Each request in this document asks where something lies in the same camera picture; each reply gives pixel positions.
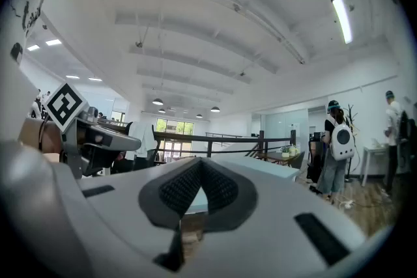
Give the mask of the white side table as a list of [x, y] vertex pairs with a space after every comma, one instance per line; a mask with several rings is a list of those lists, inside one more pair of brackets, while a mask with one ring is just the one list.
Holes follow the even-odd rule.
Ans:
[[367, 183], [367, 178], [369, 176], [369, 166], [371, 162], [371, 157], [374, 155], [381, 155], [384, 154], [385, 156], [388, 155], [388, 146], [378, 146], [378, 147], [364, 147], [364, 155], [363, 161], [364, 164], [361, 167], [360, 171], [360, 179], [361, 179], [361, 186], [364, 187]]

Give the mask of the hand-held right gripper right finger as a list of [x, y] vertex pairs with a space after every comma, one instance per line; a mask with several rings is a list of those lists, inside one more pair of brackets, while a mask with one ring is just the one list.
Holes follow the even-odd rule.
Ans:
[[290, 178], [235, 160], [217, 163], [253, 182], [257, 207], [239, 228], [205, 234], [184, 266], [184, 278], [322, 276], [328, 264], [296, 222], [300, 214], [313, 214], [349, 252], [365, 242], [364, 233], [345, 214]]

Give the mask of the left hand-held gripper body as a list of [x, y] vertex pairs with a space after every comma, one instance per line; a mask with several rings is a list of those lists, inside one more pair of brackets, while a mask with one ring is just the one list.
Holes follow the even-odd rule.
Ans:
[[48, 120], [59, 129], [59, 161], [75, 178], [110, 175], [119, 153], [109, 149], [113, 139], [108, 128], [98, 124], [98, 110], [71, 84], [63, 83], [46, 103]]

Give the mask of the white jacket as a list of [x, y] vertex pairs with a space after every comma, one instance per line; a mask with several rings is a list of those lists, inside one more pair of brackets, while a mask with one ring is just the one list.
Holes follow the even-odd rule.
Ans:
[[156, 148], [156, 140], [152, 130], [152, 124], [146, 122], [133, 122], [130, 125], [130, 137], [134, 137], [141, 141], [141, 146], [134, 151], [127, 151], [125, 158], [133, 161], [135, 158], [146, 158], [148, 152]]

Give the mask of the fluorescent tube light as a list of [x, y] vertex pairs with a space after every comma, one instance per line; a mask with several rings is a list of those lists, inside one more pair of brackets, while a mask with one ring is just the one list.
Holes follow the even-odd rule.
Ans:
[[343, 0], [331, 0], [331, 2], [334, 10], [336, 11], [336, 15], [341, 26], [344, 42], [346, 44], [350, 44], [352, 42], [352, 31], [349, 23], [349, 16], [345, 8], [345, 3]]

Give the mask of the small wooden table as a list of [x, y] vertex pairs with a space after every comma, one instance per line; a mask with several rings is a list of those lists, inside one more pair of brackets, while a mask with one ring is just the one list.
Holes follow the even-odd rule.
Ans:
[[277, 165], [300, 169], [304, 159], [304, 154], [305, 152], [294, 155], [290, 155], [289, 152], [269, 152], [268, 154], [257, 154], [255, 157], [259, 160], [268, 161]]

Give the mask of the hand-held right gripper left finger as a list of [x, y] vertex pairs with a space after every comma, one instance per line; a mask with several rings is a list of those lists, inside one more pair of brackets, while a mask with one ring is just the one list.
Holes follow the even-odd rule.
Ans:
[[90, 278], [201, 278], [181, 258], [180, 223], [200, 185], [201, 158], [82, 180]]

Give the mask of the black metal railing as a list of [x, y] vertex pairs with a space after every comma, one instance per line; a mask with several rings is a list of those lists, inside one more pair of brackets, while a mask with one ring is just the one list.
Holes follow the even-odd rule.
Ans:
[[[156, 132], [154, 131], [154, 139], [158, 142], [158, 146], [156, 151], [167, 151], [167, 152], [181, 152], [181, 150], [174, 150], [174, 149], [165, 149], [160, 148], [160, 142], [163, 141], [167, 143], [168, 141], [176, 141], [176, 142], [186, 142], [186, 143], [193, 143], [193, 142], [202, 142], [206, 143], [207, 147], [204, 150], [184, 150], [186, 153], [190, 153], [191, 155], [196, 154], [204, 154], [206, 157], [211, 157], [213, 154], [231, 154], [231, 153], [241, 153], [244, 152], [246, 156], [255, 156], [256, 152], [262, 152], [263, 154], [267, 154], [269, 150], [276, 150], [281, 148], [281, 146], [270, 146], [269, 143], [280, 143], [280, 142], [289, 142], [290, 145], [294, 145], [296, 143], [295, 139], [295, 131], [293, 130], [293, 134], [287, 138], [264, 138], [262, 135], [258, 137], [242, 137], [236, 135], [223, 135], [217, 133], [209, 133], [209, 136], [198, 136], [198, 135], [184, 135], [184, 134], [177, 134], [177, 133], [166, 133], [166, 132]], [[227, 144], [235, 144], [235, 143], [250, 143], [252, 146], [249, 149], [244, 150], [213, 150], [214, 143], [227, 143]]]

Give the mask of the white round-window backpack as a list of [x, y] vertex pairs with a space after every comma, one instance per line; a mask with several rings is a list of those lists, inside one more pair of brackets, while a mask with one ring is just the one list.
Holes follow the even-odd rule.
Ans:
[[354, 156], [354, 138], [348, 125], [339, 124], [334, 128], [330, 142], [330, 150], [336, 161], [347, 160]]

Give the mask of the black office chair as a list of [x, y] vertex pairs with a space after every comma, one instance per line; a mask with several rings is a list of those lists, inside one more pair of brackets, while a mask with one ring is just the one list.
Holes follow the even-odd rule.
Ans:
[[[133, 122], [130, 122], [126, 126], [126, 134], [128, 135], [130, 125]], [[130, 171], [138, 171], [142, 169], [147, 169], [154, 166], [154, 160], [157, 153], [158, 141], [156, 141], [156, 148], [148, 152], [146, 158], [135, 158], [133, 161], [127, 160], [125, 158], [126, 152], [121, 152], [119, 157], [114, 161], [113, 166], [111, 167], [111, 174], [127, 173]]]

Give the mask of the potted green plant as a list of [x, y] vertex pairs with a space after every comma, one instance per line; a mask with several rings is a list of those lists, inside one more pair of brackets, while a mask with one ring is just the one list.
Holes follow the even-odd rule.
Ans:
[[285, 146], [281, 150], [281, 158], [282, 159], [289, 159], [297, 156], [299, 154], [299, 149], [295, 146]]

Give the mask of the person's left forearm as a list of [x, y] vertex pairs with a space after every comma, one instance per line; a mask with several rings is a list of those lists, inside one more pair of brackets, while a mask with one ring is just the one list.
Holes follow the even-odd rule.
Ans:
[[61, 133], [52, 121], [26, 118], [18, 137], [24, 145], [36, 148], [44, 154], [60, 154]]

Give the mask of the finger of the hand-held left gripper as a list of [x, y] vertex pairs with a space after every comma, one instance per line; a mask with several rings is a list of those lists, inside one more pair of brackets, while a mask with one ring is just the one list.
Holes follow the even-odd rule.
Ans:
[[111, 151], [135, 151], [141, 147], [141, 140], [99, 125], [88, 124], [85, 131], [85, 145]]

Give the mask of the black coat rack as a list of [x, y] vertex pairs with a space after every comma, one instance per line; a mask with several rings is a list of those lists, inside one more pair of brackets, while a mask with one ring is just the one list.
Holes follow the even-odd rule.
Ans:
[[[353, 105], [349, 104], [348, 108], [345, 108], [344, 110], [347, 112], [345, 120], [347, 121], [347, 125], [349, 126], [349, 128], [352, 131], [354, 151], [357, 152], [358, 150], [357, 150], [357, 146], [356, 146], [356, 136], [358, 134], [358, 128], [354, 125], [354, 118], [355, 118], [355, 116], [357, 116], [358, 113], [353, 113], [352, 112], [353, 107], [354, 107]], [[349, 162], [347, 164], [347, 174], [345, 175], [345, 182], [346, 183], [351, 183], [352, 182], [352, 178], [351, 178], [352, 159], [353, 158], [349, 158]]]

